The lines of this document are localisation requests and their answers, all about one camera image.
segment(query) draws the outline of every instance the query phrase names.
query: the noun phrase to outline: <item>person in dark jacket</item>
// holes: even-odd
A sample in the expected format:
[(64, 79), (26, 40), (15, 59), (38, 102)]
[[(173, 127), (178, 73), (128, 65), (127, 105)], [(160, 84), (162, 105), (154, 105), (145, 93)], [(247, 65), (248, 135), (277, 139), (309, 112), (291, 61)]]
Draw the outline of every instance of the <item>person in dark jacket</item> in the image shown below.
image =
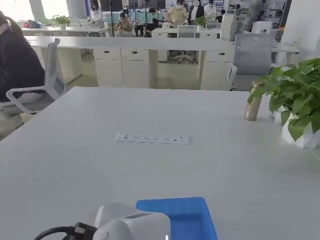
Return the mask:
[(195, 25), (196, 18), (203, 17), (205, 15), (205, 8), (201, 5), (200, 0), (193, 0), (192, 6), (190, 7), (188, 24)]
[[(0, 11), (0, 102), (8, 102), (6, 92), (15, 88), (43, 86), (45, 70), (21, 28)], [(16, 92), (22, 103), (39, 99), (43, 92)]]

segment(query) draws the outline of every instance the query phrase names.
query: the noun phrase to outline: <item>person sitting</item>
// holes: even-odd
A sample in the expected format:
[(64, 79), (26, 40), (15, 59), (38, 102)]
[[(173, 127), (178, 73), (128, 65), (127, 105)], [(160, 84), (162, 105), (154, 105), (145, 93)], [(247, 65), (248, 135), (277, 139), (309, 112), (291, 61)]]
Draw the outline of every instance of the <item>person sitting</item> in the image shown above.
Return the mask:
[(167, 12), (167, 19), (169, 20), (170, 24), (183, 25), (188, 17), (187, 10), (183, 6), (183, 0), (177, 0), (176, 6), (173, 6)]
[[(2, 123), (11, 117), (2, 110), (15, 105), (7, 98), (7, 91), (41, 87), (44, 84), (45, 70), (36, 52), (25, 39), (18, 24), (0, 11), (0, 135)], [(25, 104), (39, 100), (44, 94), (44, 91), (36, 90), (15, 92), (13, 95), (20, 103)]]
[(159, 21), (153, 16), (156, 16), (156, 10), (154, 8), (150, 8), (149, 13), (152, 16), (152, 23), (147, 23), (145, 25), (145, 37), (151, 38), (151, 32), (159, 27)]
[(204, 6), (204, 15), (208, 19), (215, 19), (217, 17), (217, 9), (214, 0), (209, 0), (209, 3)]
[(119, 23), (116, 25), (116, 37), (132, 37), (133, 26), (122, 12), (119, 16)]
[(201, 5), (200, 0), (193, 0), (192, 6), (190, 7), (188, 24), (195, 25), (196, 18), (203, 17), (205, 15), (204, 6)]
[(222, 9), (221, 15), (216, 17), (216, 19), (218, 20), (218, 23), (222, 23), (222, 18), (224, 17), (225, 13), (226, 13), (226, 10)]

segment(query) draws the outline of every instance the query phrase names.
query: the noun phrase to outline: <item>metal thermos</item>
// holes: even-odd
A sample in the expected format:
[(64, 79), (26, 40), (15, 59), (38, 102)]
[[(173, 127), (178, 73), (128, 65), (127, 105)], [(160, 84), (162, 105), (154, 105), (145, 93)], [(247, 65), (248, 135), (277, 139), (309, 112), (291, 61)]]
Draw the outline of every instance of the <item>metal thermos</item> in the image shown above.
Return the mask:
[[(252, 88), (250, 91), (251, 95), (257, 88), (263, 87), (265, 85), (264, 82), (253, 82)], [(254, 97), (251, 104), (246, 103), (244, 118), (248, 121), (255, 121), (257, 119), (260, 103), (261, 103), (262, 96)]]

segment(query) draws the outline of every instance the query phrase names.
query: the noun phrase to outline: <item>blue plastic tray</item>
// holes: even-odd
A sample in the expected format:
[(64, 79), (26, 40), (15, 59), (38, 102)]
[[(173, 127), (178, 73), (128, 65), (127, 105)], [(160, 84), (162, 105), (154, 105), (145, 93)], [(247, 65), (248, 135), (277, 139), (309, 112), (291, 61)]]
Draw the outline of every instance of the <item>blue plastic tray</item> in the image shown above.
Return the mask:
[(136, 208), (166, 214), (172, 240), (218, 240), (203, 197), (139, 200)]

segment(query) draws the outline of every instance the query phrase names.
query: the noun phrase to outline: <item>electrical outlet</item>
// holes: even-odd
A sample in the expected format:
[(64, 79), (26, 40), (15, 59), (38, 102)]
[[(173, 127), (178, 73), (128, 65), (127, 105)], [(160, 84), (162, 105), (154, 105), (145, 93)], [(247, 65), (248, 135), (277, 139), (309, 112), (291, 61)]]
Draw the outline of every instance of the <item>electrical outlet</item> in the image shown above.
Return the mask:
[(190, 144), (189, 136), (174, 135), (150, 135), (118, 133), (115, 137), (117, 142), (154, 143), (154, 144)]

